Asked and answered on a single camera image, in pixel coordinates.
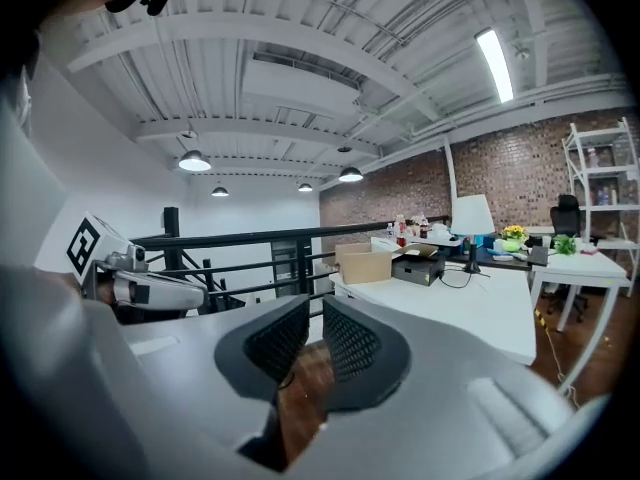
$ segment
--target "cardboard box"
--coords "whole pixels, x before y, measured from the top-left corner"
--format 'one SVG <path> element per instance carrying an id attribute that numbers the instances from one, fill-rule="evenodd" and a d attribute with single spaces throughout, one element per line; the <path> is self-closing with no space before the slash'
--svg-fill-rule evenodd
<path id="1" fill-rule="evenodd" d="M 336 245 L 336 264 L 344 284 L 391 279 L 391 257 L 390 252 L 371 252 L 370 243 Z"/>

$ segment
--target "black office chair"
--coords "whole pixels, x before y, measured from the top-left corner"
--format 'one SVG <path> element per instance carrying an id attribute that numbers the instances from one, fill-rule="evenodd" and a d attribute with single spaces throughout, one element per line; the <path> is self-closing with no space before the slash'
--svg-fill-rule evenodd
<path id="1" fill-rule="evenodd" d="M 558 196 L 558 206 L 551 208 L 551 223 L 556 235 L 566 235 L 570 237 L 580 236 L 582 225 L 582 214 L 580 204 L 575 196 L 571 194 L 561 194 Z M 569 287 L 564 285 L 558 288 L 549 300 L 547 313 L 550 315 L 556 309 L 562 311 L 564 302 L 569 295 Z M 587 311 L 588 300 L 582 295 L 576 295 L 573 301 L 573 308 L 576 310 L 578 322 L 584 320 Z"/>

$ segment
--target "brick wall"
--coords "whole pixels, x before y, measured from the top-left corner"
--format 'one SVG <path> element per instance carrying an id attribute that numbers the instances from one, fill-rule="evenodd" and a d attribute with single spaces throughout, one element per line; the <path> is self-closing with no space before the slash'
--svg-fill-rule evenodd
<path id="1" fill-rule="evenodd" d="M 548 119 L 454 144 L 458 195 L 486 194 L 497 229 L 510 224 L 551 225 L 549 209 L 559 194 L 570 193 L 562 150 L 570 123 L 578 130 L 594 130 L 615 127 L 623 116 L 636 138 L 637 151 L 640 120 L 630 108 Z M 611 165 L 612 157 L 619 162 L 622 153 L 616 148 L 601 151 L 601 165 Z M 635 183 L 619 186 L 620 201 L 637 201 L 635 190 Z M 320 193 L 322 226 L 393 219 L 398 213 L 408 218 L 450 212 L 449 176 L 442 151 L 415 156 L 369 173 L 359 183 L 343 183 Z M 593 220 L 594 230 L 617 234 L 618 218 L 617 213 L 600 213 Z M 637 220 L 625 217 L 625 222 L 635 238 Z M 359 240 L 368 240 L 368 235 L 325 239 L 323 249 L 330 251 L 336 243 Z"/>
<path id="2" fill-rule="evenodd" d="M 424 213 L 451 215 L 449 175 L 443 151 L 430 151 L 365 175 L 358 183 L 341 183 L 320 192 L 320 225 L 338 226 L 394 220 Z M 323 251 L 335 244 L 368 241 L 383 232 L 326 237 Z"/>

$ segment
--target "white wall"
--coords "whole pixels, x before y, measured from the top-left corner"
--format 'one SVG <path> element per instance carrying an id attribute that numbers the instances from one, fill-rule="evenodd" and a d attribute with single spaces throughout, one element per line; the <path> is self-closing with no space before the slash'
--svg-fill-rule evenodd
<path id="1" fill-rule="evenodd" d="M 274 231 L 318 227 L 317 192 L 301 193 L 291 178 L 223 177 L 228 198 L 213 198 L 218 178 L 182 177 L 110 125 L 59 71 L 41 58 L 30 85 L 33 98 L 32 142 L 68 193 L 51 227 L 36 266 L 68 272 L 65 251 L 85 211 L 102 218 L 122 235 L 135 238 L 163 233 L 165 206 L 180 208 L 182 236 Z M 313 240 L 320 252 L 320 240 Z M 271 261 L 269 244 L 188 251 L 213 266 Z M 162 262 L 154 270 L 164 268 Z M 229 289 L 273 282 L 273 269 L 230 272 Z M 273 290 L 259 294 L 263 300 Z"/>
<path id="2" fill-rule="evenodd" d="M 229 197 L 211 197 L 221 184 Z M 317 192 L 298 192 L 291 178 L 197 176 L 190 187 L 191 204 L 181 213 L 182 236 L 212 236 L 257 231 L 311 228 L 320 226 Z M 319 239 L 312 240 L 313 252 L 320 252 Z M 213 267 L 271 261 L 270 244 L 255 244 L 188 251 L 199 264 L 210 258 Z M 227 289 L 244 288 L 273 282 L 273 268 L 227 272 Z M 273 290 L 258 294 L 262 300 L 273 296 Z"/>
<path id="3" fill-rule="evenodd" d="M 110 125 L 44 57 L 30 93 L 32 141 L 68 193 L 36 266 L 69 271 L 64 252 L 85 211 L 129 238 L 163 233 L 162 209 L 184 207 L 185 179 Z"/>

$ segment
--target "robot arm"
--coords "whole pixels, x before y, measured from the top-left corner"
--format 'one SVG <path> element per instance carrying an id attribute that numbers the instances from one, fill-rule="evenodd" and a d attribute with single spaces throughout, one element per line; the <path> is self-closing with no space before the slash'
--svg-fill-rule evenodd
<path id="1" fill-rule="evenodd" d="M 67 248 L 73 274 L 99 300 L 98 272 L 111 274 L 116 304 L 146 310 L 189 310 L 208 302 L 206 287 L 148 272 L 145 251 L 98 217 L 86 214 Z"/>

